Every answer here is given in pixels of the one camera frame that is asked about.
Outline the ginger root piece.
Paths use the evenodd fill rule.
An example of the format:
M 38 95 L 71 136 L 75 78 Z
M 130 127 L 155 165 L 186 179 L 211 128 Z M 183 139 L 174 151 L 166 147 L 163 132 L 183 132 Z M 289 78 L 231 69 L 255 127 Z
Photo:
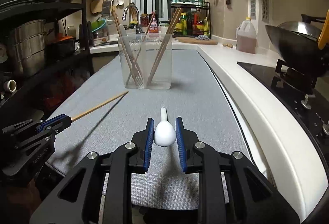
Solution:
M 228 47 L 228 48 L 233 48 L 233 44 L 230 44 L 230 43 L 223 43 L 222 44 L 224 47 Z

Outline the red chili jar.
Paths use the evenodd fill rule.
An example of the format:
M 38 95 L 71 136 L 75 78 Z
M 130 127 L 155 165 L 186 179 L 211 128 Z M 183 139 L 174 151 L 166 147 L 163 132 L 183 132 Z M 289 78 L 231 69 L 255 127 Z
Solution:
M 140 25 L 142 27 L 147 27 L 149 24 L 149 15 L 148 14 L 142 14 L 140 16 Z

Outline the white lidded jar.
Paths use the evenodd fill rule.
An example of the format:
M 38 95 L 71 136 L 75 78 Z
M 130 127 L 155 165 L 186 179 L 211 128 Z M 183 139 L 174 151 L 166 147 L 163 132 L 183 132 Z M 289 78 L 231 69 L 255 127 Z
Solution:
M 161 23 L 161 33 L 162 34 L 166 34 L 168 28 L 169 28 L 169 23 Z

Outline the chrome kitchen faucet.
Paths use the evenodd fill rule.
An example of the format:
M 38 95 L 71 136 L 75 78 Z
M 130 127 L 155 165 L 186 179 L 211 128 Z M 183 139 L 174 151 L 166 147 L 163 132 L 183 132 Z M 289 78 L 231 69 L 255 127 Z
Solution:
M 127 19 L 127 15 L 129 15 L 129 23 L 135 24 L 136 34 L 142 34 L 143 30 L 140 25 L 140 15 L 139 10 L 134 3 L 129 3 L 123 10 L 122 20 Z

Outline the stainless steel stock pot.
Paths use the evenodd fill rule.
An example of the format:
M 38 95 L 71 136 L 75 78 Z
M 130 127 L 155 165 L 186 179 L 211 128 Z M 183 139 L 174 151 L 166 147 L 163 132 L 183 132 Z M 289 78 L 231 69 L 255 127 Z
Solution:
M 11 33 L 8 54 L 17 74 L 32 76 L 45 65 L 45 21 L 37 19 L 22 24 Z

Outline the clear plastic utensil container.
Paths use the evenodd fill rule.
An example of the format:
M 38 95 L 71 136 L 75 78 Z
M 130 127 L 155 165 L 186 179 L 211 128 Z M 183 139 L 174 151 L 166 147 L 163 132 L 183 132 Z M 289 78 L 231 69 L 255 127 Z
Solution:
M 142 47 L 138 58 L 144 84 L 141 89 L 168 90 L 172 82 L 172 36 L 161 33 L 148 34 L 142 43 L 144 36 L 145 34 L 128 35 L 134 57 Z M 138 89 L 132 78 L 126 83 L 130 70 L 120 38 L 118 38 L 118 48 L 124 87 Z

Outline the black metal shelf rack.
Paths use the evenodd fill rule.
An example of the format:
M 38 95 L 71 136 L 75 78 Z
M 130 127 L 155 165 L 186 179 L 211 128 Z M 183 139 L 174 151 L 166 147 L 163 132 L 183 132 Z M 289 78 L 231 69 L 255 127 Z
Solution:
M 1 127 L 46 120 L 94 74 L 88 32 L 90 0 L 28 1 L 1 10 Z M 11 33 L 27 22 L 45 21 L 45 65 L 36 74 L 16 73 L 8 54 Z M 55 42 L 56 35 L 74 39 Z

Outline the green and blue bowls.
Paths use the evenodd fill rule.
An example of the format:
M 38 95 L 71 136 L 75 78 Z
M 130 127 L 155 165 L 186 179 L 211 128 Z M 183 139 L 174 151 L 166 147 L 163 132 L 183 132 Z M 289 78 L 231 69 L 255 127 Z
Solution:
M 95 22 L 91 23 L 91 27 L 92 27 L 92 32 L 97 32 L 98 30 L 102 29 L 103 27 L 106 26 L 106 19 L 100 19 L 97 20 Z

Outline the blue checkered cloth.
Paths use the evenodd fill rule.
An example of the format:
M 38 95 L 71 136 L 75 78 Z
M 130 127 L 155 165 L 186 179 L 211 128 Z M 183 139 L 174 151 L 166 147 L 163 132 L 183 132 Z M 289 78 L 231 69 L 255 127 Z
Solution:
M 209 41 L 210 38 L 207 35 L 199 35 L 196 37 L 197 40 Z

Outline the black wok with lid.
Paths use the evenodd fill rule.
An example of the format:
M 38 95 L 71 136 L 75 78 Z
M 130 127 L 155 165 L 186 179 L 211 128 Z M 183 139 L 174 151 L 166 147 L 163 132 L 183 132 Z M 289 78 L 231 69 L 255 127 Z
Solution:
M 328 72 L 328 16 L 302 15 L 302 21 L 265 26 L 278 53 L 304 75 L 322 77 Z

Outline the hanging metal grater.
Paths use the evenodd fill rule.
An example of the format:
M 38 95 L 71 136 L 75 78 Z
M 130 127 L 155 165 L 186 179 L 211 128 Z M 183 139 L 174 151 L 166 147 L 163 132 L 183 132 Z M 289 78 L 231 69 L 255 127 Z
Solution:
M 110 0 L 103 0 L 102 12 L 101 12 L 103 18 L 106 18 L 110 15 L 110 5 L 111 5 Z

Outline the black gas stove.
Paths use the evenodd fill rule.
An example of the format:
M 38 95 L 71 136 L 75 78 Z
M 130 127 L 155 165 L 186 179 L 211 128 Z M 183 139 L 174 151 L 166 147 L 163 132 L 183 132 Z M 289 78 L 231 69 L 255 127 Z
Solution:
M 328 99 L 317 90 L 314 98 L 306 98 L 301 91 L 286 83 L 274 67 L 245 62 L 237 63 L 264 85 L 295 117 L 307 133 L 317 152 L 328 162 L 328 135 L 323 126 L 328 125 Z

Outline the orange lidded pot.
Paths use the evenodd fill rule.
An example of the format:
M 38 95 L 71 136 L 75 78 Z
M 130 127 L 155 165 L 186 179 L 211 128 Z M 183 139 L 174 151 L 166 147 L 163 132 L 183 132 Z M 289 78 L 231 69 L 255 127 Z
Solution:
M 66 40 L 72 40 L 74 39 L 74 37 L 72 36 L 64 36 L 62 33 L 58 33 L 56 35 L 56 39 L 55 39 L 55 42 L 62 42 L 62 41 L 66 41 Z

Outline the round wooden cutting board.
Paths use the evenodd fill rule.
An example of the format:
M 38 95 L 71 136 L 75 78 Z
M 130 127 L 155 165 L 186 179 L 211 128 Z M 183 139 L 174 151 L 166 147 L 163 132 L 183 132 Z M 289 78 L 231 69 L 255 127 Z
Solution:
M 217 45 L 218 42 L 214 40 L 198 40 L 192 37 L 176 37 L 176 41 L 180 43 L 188 43 L 188 44 L 202 44 L 202 45 Z

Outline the plastic jug of brown liquid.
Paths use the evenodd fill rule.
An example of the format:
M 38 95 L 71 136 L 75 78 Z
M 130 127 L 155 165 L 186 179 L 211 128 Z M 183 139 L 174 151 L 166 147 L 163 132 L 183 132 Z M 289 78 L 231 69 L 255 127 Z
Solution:
M 246 20 L 236 28 L 236 49 L 241 52 L 255 54 L 256 43 L 256 30 L 251 18 L 246 17 Z

